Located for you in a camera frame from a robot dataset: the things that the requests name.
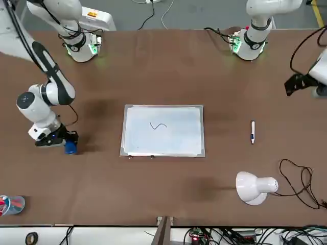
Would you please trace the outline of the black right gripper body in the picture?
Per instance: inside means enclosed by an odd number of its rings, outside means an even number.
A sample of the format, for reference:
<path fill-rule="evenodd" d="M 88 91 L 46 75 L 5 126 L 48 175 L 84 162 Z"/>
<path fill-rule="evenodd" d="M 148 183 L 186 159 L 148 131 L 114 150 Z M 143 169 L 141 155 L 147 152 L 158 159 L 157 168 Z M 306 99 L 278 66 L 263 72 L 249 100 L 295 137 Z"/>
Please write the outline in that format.
<path fill-rule="evenodd" d="M 61 124 L 60 127 L 51 133 L 52 142 L 63 142 L 66 140 L 68 135 L 68 130 L 64 124 Z"/>

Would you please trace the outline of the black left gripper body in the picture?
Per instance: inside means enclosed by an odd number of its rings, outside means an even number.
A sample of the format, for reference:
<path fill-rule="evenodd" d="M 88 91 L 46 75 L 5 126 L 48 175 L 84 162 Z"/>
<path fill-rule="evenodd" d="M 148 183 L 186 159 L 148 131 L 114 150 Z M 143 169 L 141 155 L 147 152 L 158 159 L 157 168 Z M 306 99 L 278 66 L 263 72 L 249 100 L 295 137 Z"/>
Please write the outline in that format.
<path fill-rule="evenodd" d="M 302 89 L 317 87 L 318 81 L 310 75 L 303 75 L 301 79 Z"/>

